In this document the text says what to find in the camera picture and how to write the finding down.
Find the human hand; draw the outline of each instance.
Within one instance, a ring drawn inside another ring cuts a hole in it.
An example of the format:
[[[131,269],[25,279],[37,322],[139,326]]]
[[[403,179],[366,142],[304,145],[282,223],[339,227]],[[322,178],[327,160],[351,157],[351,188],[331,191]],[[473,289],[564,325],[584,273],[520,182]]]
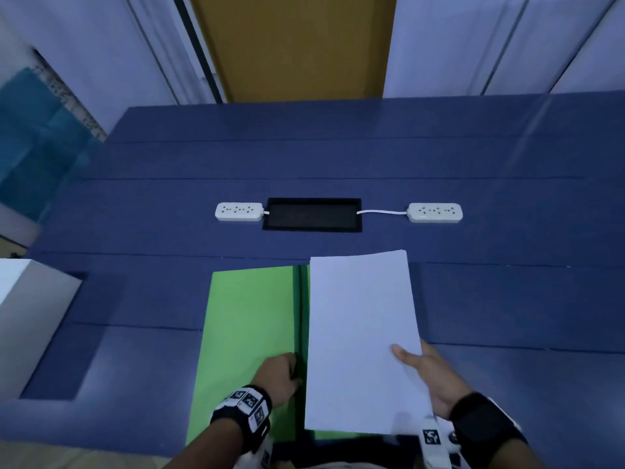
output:
[[[284,405],[301,385],[300,378],[293,379],[295,354],[280,354],[265,359],[252,379],[252,385],[258,385],[271,398],[274,408]]]
[[[393,344],[391,349],[399,361],[417,369],[419,376],[429,388],[432,408],[437,416],[449,419],[449,413],[455,404],[461,398],[473,393],[473,388],[423,339],[421,339],[423,355],[410,354],[397,344]]]

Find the wristband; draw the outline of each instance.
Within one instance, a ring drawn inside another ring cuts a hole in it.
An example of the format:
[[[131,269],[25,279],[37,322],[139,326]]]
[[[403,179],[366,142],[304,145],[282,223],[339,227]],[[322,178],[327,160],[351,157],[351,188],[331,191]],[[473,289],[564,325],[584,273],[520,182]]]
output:
[[[269,394],[256,385],[235,390],[217,405],[211,423],[221,418],[233,419],[243,433],[243,452],[256,452],[269,432],[272,403]]]
[[[481,393],[468,394],[451,410],[460,452],[473,469],[486,469],[495,453],[510,440],[527,440],[516,423]]]

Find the floor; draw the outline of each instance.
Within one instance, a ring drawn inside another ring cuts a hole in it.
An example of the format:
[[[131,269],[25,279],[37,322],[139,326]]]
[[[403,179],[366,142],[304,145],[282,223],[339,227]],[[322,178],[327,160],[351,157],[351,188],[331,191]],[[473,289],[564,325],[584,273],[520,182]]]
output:
[[[4,469],[161,469],[169,458],[0,441]]]

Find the sheet of paper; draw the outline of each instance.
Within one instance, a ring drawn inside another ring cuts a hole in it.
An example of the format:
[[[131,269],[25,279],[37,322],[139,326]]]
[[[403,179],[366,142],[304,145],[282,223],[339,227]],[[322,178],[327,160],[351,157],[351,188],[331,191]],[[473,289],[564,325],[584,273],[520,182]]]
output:
[[[309,430],[418,434],[426,385],[395,359],[421,354],[406,252],[311,258]]]

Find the blue table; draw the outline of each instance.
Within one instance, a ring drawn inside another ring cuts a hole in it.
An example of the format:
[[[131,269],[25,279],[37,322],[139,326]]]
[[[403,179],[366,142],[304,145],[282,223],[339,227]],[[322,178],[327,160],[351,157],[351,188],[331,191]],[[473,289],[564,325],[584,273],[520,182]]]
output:
[[[422,335],[553,467],[617,466],[625,394],[625,93],[127,111],[33,259],[84,279],[0,438],[183,448],[213,271],[408,252]],[[263,231],[221,201],[457,202],[454,226]]]

